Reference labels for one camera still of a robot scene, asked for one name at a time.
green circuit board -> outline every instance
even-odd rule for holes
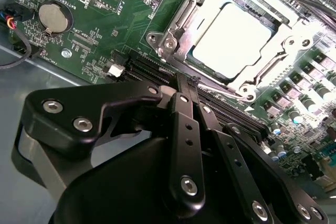
[[[16,0],[35,10],[49,0]],[[32,44],[45,48],[42,58],[93,84],[104,83],[102,68],[113,51],[154,54],[145,41],[149,31],[164,31],[182,0],[56,0],[73,16],[70,31],[56,37],[42,33],[36,17],[18,28]],[[61,51],[71,50],[64,58]]]
[[[50,0],[15,1],[38,11],[43,3]],[[130,51],[136,51],[149,60],[160,62],[156,52],[146,42],[145,36],[150,31],[164,32],[183,0],[55,1],[61,2],[71,11],[73,18],[71,30],[58,36],[47,36],[43,32],[37,16],[33,20],[18,23],[17,27],[25,32],[33,45],[44,49],[40,55],[44,60],[92,84],[100,84],[106,83],[107,73],[104,71],[104,67],[116,52],[120,55],[127,55]],[[253,10],[254,13],[260,11],[253,3],[249,3],[249,9]],[[312,21],[317,22],[321,28],[323,27],[319,21]],[[297,72],[309,80],[313,92],[320,85],[323,85],[335,94],[335,86],[329,81],[331,77],[336,76],[334,71],[323,68],[319,64],[314,64],[324,75],[322,83],[319,80],[313,80],[302,72],[302,67],[307,63],[312,63],[316,56],[326,54],[331,47],[334,47],[334,41],[336,41],[336,38],[333,33],[325,33],[325,30],[316,33],[314,46],[307,51],[301,51],[295,61],[284,69],[272,83],[258,88],[258,98],[253,103],[237,101],[210,92],[218,101],[245,112],[245,116],[251,120],[267,126],[272,123],[281,125],[281,134],[271,135],[271,137],[275,140],[275,145],[282,144],[287,151],[287,157],[280,159],[280,165],[288,174],[291,174],[294,167],[301,164],[302,158],[312,153],[319,159],[323,150],[333,143],[327,137],[326,128],[336,128],[336,120],[331,116],[331,111],[336,108],[336,102],[335,100],[327,103],[321,101],[319,114],[305,113],[303,114],[304,122],[294,124],[288,117],[288,112],[297,109],[300,102],[298,99],[291,99],[283,94],[280,86],[283,82],[290,82],[289,76],[293,72]],[[72,52],[70,58],[61,55],[64,49],[69,49]],[[329,57],[336,62],[336,54]],[[177,71],[172,66],[163,65],[163,63],[160,63],[160,66],[164,66],[172,72]],[[206,67],[204,68],[206,72],[212,72]],[[295,88],[303,96],[310,95],[309,90]],[[280,92],[292,104],[282,109],[278,115],[271,116],[265,110],[264,104],[272,101],[276,92]],[[293,148],[296,146],[301,148],[300,153],[294,153]]]

capacitor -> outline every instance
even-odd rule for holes
[[[275,148],[275,152],[277,153],[278,157],[285,157],[287,152],[283,148],[283,145],[279,145]]]
[[[279,135],[281,133],[281,129],[277,123],[272,123],[270,127],[274,135]]]
[[[293,152],[294,152],[295,154],[298,154],[298,153],[301,152],[301,148],[300,148],[299,146],[295,146],[295,147],[293,148]]]
[[[331,140],[333,140],[334,142],[336,142],[336,131],[334,128],[329,127],[327,128],[327,134],[330,137]]]
[[[332,77],[332,78],[330,79],[330,82],[331,82],[332,84],[334,84],[334,86],[336,86],[336,76]]]
[[[300,116],[299,112],[296,110],[288,113],[288,116],[292,119],[293,123],[300,124],[303,122],[303,117]]]
[[[333,98],[333,95],[330,92],[330,90],[325,87],[318,89],[317,94],[319,94],[319,96],[322,97],[327,102],[331,101]]]
[[[306,107],[306,109],[310,112],[310,113],[314,113],[316,112],[319,107],[313,102],[313,100],[311,99],[306,99],[302,102],[302,104]]]
[[[277,154],[275,153],[275,151],[271,151],[268,155],[271,157],[271,159],[273,161],[278,161],[279,160],[279,157],[277,156]]]

screw hole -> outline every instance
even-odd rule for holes
[[[186,142],[187,145],[189,145],[189,146],[193,146],[193,145],[194,145],[193,141],[191,141],[191,140],[189,140],[189,139],[187,139],[185,142]]]
[[[193,128],[191,127],[191,125],[189,125],[189,124],[186,124],[185,127],[186,127],[188,130],[190,130],[190,131],[193,129]]]
[[[310,45],[310,40],[308,39],[305,39],[303,42],[302,42],[302,46],[303,47],[308,47]]]
[[[241,166],[242,166],[241,162],[239,162],[239,161],[236,160],[236,159],[235,159],[235,164],[236,164],[238,167],[241,167]]]

black bracket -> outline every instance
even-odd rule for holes
[[[84,158],[101,136],[104,118],[161,99],[159,89],[146,81],[39,90],[26,98],[21,123],[30,137],[68,158]]]

mounting hole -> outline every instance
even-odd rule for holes
[[[158,93],[158,91],[153,87],[148,87],[148,91],[151,92],[152,94],[157,94]]]
[[[191,125],[189,125],[189,124],[186,124],[185,127],[186,127],[188,130],[190,130],[190,131],[193,129],[193,128],[191,127]]]
[[[310,45],[310,40],[308,39],[305,39],[303,42],[302,42],[302,46],[303,47],[308,47]]]
[[[254,99],[254,96],[253,95],[248,95],[247,98],[246,98],[248,101],[252,101]]]
[[[235,159],[235,164],[236,164],[238,167],[241,167],[241,166],[242,166],[241,162],[239,162],[239,161],[236,160],[236,159]]]
[[[186,143],[187,145],[189,145],[189,146],[193,146],[193,145],[194,145],[193,141],[191,141],[191,140],[189,140],[189,139],[187,139],[187,140],[185,141],[185,143]]]

